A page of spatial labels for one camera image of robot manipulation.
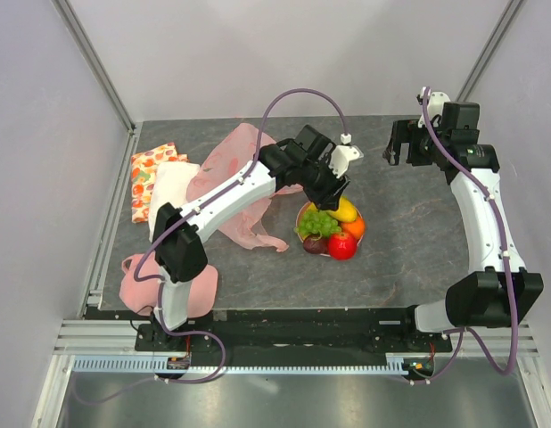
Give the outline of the yellow fake mango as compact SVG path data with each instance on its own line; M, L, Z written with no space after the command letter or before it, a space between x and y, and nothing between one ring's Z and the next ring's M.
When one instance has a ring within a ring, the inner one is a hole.
M336 210L327 210L326 212L340 223L352 223L358 218L357 208L344 196L340 198Z

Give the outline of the green fake grapes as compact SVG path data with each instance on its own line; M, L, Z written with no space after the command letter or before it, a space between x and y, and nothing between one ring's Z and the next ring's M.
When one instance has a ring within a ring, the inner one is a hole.
M328 238L340 233L339 222L325 211L306 210L300 217L295 232L304 239L310 235Z

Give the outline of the fake orange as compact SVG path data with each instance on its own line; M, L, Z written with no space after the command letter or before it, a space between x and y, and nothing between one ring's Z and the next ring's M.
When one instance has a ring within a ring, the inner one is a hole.
M360 240L365 234L366 223L358 216L353 222L341 222L341 230L351 234L356 240Z

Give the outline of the dark purple fake plum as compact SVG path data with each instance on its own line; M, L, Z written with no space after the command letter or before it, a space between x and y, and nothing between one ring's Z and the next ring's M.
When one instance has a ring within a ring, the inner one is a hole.
M310 254L326 254L328 239L322 235L309 235L303 240L303 249Z

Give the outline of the red fake fruit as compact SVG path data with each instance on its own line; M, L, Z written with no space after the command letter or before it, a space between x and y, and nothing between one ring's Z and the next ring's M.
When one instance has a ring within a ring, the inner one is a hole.
M358 240L348 232L331 235L327 242L328 254L337 260L351 259L358 248Z

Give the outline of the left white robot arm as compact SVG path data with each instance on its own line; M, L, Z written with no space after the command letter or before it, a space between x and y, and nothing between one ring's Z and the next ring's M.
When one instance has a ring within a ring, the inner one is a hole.
M294 138L259 148L240 171L202 197L175 208L160 207L153 234L154 258L162 279L155 309L155 341L165 350L185 343L192 281L207 266L203 245L236 214L287 186L300 185L322 210L336 210L350 180L351 162L362 157L349 134L336 144L310 125Z

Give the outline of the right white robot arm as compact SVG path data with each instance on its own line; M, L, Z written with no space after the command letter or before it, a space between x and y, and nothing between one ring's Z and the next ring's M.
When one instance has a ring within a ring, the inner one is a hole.
M456 198L464 224L469 268L443 300L410 308L414 320L398 332L407 350L420 350L438 333L458 327L501 328L520 323L543 292L541 274L531 273L508 228L495 148L479 144L480 106L452 102L443 92L421 95L419 119L394 122L383 153L391 166L407 144L407 163L437 165Z

